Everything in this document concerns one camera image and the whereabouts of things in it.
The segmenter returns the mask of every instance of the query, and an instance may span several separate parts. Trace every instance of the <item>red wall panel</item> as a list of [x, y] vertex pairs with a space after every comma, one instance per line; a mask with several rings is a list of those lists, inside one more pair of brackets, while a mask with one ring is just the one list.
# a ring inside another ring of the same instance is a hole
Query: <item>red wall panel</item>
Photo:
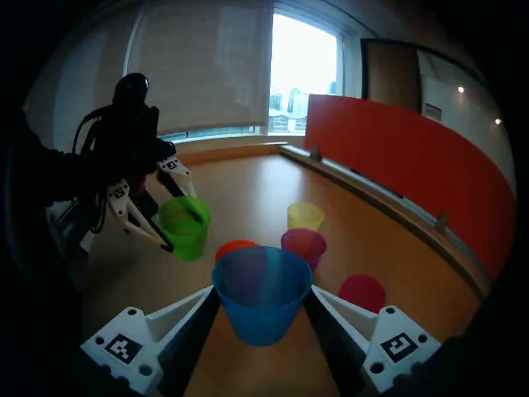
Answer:
[[494, 163], [468, 140], [423, 116], [381, 103], [311, 95], [305, 147], [403, 195], [437, 217], [492, 279], [514, 237], [516, 202]]

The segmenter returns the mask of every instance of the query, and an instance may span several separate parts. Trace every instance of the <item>magenta cup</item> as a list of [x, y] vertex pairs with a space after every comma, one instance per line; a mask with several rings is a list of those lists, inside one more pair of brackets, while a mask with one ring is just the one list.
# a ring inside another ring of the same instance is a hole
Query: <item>magenta cup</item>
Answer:
[[281, 248], [297, 253], [314, 270], [327, 250], [327, 243], [314, 230], [290, 229], [281, 237]]

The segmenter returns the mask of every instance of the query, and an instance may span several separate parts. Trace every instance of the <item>window sill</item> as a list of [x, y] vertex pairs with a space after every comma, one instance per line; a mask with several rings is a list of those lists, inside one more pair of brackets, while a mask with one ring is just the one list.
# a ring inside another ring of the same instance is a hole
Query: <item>window sill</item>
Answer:
[[224, 139], [224, 138], [248, 138], [248, 137], [262, 138], [264, 136], [286, 136], [286, 137], [305, 136], [305, 132], [269, 132], [268, 134], [222, 134], [222, 135], [211, 135], [211, 136], [199, 136], [197, 138], [186, 138], [186, 139], [175, 139], [175, 140], [167, 139], [167, 141], [172, 142], [174, 144], [184, 144], [186, 142], [199, 142], [199, 141], [217, 140], [217, 139]]
[[177, 146], [177, 153], [194, 153], [206, 150], [232, 148], [235, 146], [248, 146], [253, 144], [267, 144], [272, 142], [286, 142], [292, 146], [303, 147], [303, 133], [277, 133], [270, 134], [230, 134], [203, 136], [197, 138], [187, 138], [182, 140], [167, 140]]

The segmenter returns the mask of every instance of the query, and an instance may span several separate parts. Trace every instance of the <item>window blind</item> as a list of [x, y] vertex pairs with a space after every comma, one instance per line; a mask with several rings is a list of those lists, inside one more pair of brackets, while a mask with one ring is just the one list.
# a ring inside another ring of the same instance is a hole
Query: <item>window blind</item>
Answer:
[[149, 79], [159, 135], [267, 124], [272, 14], [271, 0], [147, 3], [127, 72]]

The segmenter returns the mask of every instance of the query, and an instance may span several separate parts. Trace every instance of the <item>blue cup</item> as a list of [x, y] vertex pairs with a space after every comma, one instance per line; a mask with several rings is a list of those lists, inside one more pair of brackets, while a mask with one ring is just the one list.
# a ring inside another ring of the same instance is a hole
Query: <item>blue cup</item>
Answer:
[[307, 262], [273, 247], [238, 249], [213, 268], [213, 286], [239, 339], [270, 346], [284, 337], [312, 285]]

